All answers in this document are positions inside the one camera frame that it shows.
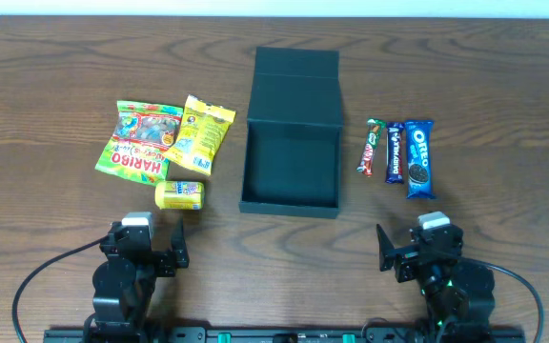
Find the blue Oreo cookie pack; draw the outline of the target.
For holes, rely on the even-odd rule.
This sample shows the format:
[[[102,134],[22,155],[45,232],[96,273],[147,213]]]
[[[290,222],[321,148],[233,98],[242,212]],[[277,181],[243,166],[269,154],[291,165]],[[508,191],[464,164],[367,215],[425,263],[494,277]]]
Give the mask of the blue Oreo cookie pack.
[[[435,199],[433,192],[430,137],[432,120],[409,120],[405,123],[407,151],[407,198]]]

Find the yellow candy bag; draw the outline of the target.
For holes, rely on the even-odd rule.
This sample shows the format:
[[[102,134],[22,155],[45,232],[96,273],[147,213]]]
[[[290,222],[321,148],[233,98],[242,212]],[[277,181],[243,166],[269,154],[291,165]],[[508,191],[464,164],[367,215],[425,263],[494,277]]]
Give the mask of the yellow candy bag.
[[[189,95],[173,145],[163,155],[180,167],[210,176],[214,157],[236,112]]]

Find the KitKat Milo bar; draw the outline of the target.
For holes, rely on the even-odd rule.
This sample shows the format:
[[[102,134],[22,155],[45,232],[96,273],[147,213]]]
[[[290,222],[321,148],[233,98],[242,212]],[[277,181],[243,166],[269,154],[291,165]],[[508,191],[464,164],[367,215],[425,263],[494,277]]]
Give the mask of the KitKat Milo bar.
[[[380,139],[383,129],[386,126],[386,122],[375,118],[369,118],[366,122],[366,125],[368,127],[368,132],[362,155],[360,157],[360,161],[356,170],[366,176],[371,176],[373,174],[374,156],[376,153],[378,141]]]

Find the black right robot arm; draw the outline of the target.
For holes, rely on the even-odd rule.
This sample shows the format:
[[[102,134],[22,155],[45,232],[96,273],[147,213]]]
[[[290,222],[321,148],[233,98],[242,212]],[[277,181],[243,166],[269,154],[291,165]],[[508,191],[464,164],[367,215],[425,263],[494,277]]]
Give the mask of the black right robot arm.
[[[379,268],[394,270],[399,283],[416,281],[423,293],[428,325],[451,342],[478,341],[491,334],[495,279],[488,268],[461,256],[463,231],[453,224],[410,229],[413,243],[396,248],[376,227]]]

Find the green Haribo gummy bag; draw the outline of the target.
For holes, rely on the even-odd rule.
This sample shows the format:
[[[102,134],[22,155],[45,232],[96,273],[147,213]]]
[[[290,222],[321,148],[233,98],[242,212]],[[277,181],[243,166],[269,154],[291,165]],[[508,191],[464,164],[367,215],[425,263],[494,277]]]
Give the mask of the green Haribo gummy bag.
[[[133,182],[155,186],[164,181],[183,109],[128,100],[116,103],[118,119],[95,169]]]

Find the dark green gift box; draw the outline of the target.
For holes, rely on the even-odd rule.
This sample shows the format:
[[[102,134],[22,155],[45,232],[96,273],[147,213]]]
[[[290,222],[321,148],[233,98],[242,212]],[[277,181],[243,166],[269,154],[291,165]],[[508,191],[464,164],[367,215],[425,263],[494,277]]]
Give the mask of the dark green gift box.
[[[335,50],[257,48],[241,212],[337,217],[343,128],[338,61]]]

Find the yellow candy canister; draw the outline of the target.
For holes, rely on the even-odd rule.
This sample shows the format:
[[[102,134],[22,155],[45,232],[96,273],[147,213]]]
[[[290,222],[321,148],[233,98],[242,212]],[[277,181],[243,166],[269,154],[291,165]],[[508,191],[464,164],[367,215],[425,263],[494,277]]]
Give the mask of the yellow candy canister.
[[[201,210],[205,187],[194,181],[161,181],[156,184],[154,202],[161,210]]]

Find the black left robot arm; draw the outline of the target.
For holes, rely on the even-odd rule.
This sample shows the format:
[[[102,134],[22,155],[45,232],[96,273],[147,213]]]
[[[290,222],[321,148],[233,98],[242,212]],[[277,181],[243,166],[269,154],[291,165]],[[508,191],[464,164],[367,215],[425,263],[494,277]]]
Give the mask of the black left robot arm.
[[[92,276],[94,330],[87,342],[148,342],[153,329],[146,325],[156,280],[174,277],[189,267],[183,222],[175,225],[170,247],[152,249],[152,225],[113,222],[99,249],[107,261]]]

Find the Dairy Milk chocolate bar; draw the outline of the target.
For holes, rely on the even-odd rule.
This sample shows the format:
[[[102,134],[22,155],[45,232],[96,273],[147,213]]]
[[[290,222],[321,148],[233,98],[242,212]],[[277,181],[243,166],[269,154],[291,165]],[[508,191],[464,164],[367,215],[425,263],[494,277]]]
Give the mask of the Dairy Milk chocolate bar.
[[[386,183],[402,184],[403,171],[401,164],[401,135],[404,124],[401,122],[389,122],[387,129],[387,170]]]

